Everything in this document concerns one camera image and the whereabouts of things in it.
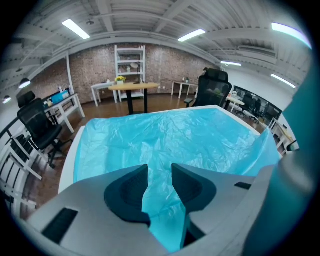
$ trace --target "chair headrest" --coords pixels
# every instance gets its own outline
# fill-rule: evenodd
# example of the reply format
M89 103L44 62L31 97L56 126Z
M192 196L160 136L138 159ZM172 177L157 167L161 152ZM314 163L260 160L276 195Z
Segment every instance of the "chair headrest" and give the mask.
M21 109L22 107L24 107L25 105L28 105L30 102L32 102L34 99L36 98L36 95L32 92L29 91L24 95L21 95L18 98L18 106Z
M208 68L204 76L220 82L225 82L225 83L229 82L229 76L227 72L213 69L213 68Z

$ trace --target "brown floor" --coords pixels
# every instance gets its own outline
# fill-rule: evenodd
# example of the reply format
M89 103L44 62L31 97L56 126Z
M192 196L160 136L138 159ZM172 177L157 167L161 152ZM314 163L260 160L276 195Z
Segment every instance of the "brown floor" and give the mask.
M158 94L148 96L148 111L149 113L182 109L186 107L184 103L185 96L182 95L181 99L178 99L176 95L171 96L170 94ZM67 126L63 125L63 130L61 132L60 139L66 141L68 139L74 139L79 128L85 126L91 119L94 118L113 118L113 117L123 117L129 114L127 101L118 102L115 104L113 99L103 100L99 107L96 107L94 102L86 103L82 105L85 118L82 119L77 112L74 112L68 117L74 133L71 133ZM144 111L144 100L134 99L133 100L133 110L134 111ZM241 118L259 133L264 131L264 127L260 124L256 124L252 119ZM65 154L68 153L70 145L66 145L63 148ZM60 177L62 169L64 166L65 158L59 157L54 162L55 169L49 167L43 159L36 162L32 168L37 173L42 176L42 180L38 180L33 175L29 175L26 181L26 185L23 191L25 199L36 202L36 208L40 208L43 204L48 202L54 196L58 194ZM27 219L35 210L31 210L25 205L21 207L21 217Z

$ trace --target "white wall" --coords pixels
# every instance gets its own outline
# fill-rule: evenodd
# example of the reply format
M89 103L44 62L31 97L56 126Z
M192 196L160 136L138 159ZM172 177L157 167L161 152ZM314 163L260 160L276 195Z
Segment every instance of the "white wall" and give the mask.
M226 67L225 70L229 75L229 82L232 86L243 88L258 95L282 111L284 111L292 101L294 91L290 88L288 88L288 90L283 89L283 85L273 82L272 79L274 78L272 77L268 78L263 75L255 75L241 67L239 67L238 70Z

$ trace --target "plastic wrap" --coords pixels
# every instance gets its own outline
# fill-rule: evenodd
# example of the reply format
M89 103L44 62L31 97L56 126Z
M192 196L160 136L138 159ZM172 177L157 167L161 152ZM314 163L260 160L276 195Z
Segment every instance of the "plastic wrap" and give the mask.
M180 249L185 208L172 186L171 164L256 176L279 160L266 129L256 135L217 108L93 119L77 149L74 182L148 164L142 210L151 233L169 250Z

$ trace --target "black pad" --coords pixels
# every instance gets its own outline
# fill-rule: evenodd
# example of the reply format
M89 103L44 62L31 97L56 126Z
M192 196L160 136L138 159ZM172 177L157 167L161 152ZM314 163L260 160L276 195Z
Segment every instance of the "black pad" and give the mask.
M186 215L202 211L215 197L216 186L208 179L201 177L180 165L173 163L172 185L186 209Z
M25 105L28 105L30 102L32 102L34 99L36 98L36 95L32 92L29 91L24 95L21 95L18 98L18 106L21 109L22 107L24 107Z
M142 212L142 200L148 188L148 165L115 180L104 191L104 201L109 209L126 222L145 223L150 218Z

